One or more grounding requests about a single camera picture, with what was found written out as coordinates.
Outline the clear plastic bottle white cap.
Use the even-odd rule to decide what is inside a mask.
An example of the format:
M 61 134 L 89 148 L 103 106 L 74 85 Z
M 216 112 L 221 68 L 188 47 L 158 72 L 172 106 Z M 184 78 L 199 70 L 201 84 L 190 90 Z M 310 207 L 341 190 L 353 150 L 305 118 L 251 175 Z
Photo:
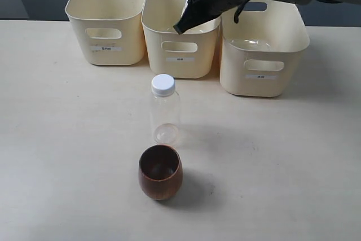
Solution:
M 159 74 L 152 79 L 149 105 L 152 138 L 158 144 L 173 145 L 179 136 L 181 115 L 174 77 Z

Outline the brown wooden cup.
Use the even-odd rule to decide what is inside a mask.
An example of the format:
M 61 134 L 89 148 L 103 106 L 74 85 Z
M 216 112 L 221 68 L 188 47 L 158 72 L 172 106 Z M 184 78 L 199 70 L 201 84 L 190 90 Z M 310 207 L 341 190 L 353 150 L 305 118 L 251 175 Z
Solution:
M 156 201 L 172 198 L 183 182 L 183 167 L 177 151 L 166 144 L 146 149 L 139 159 L 138 181 L 149 198 Z

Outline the middle cream plastic bin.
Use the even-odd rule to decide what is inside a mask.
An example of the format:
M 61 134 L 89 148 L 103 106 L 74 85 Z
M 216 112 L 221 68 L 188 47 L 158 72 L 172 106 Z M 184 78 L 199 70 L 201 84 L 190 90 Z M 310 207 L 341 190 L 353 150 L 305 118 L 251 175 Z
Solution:
M 185 2 L 145 1 L 142 25 L 149 65 L 155 74 L 195 79 L 211 69 L 221 20 L 217 18 L 178 34 L 173 26 L 181 18 Z

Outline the cream plastic bin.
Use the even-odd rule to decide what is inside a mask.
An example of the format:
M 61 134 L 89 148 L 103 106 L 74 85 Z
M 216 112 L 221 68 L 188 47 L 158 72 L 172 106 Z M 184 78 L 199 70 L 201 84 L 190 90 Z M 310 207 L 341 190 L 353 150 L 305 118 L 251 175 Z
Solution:
M 282 94 L 310 44 L 295 4 L 264 3 L 263 11 L 224 12 L 219 80 L 233 95 L 271 98 Z
M 221 20 L 217 18 L 178 34 L 173 26 L 181 18 L 185 2 L 145 1 L 142 25 L 149 65 L 155 74 L 195 79 L 211 69 Z
M 145 0 L 68 0 L 65 13 L 85 59 L 93 65 L 133 65 L 146 51 Z

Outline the right cream plastic bin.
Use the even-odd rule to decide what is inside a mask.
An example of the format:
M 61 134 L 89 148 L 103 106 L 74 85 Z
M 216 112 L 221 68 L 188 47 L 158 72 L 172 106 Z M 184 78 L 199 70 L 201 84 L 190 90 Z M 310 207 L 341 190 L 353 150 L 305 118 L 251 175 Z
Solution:
M 264 3 L 263 11 L 224 12 L 219 80 L 233 95 L 271 98 L 282 94 L 310 44 L 295 4 Z

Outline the left cream plastic bin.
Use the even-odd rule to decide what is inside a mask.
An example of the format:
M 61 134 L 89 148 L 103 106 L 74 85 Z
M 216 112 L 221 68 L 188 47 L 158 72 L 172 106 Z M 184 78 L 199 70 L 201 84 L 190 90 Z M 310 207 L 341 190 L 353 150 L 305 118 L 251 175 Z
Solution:
M 65 13 L 85 59 L 93 65 L 133 65 L 146 51 L 145 0 L 68 0 Z

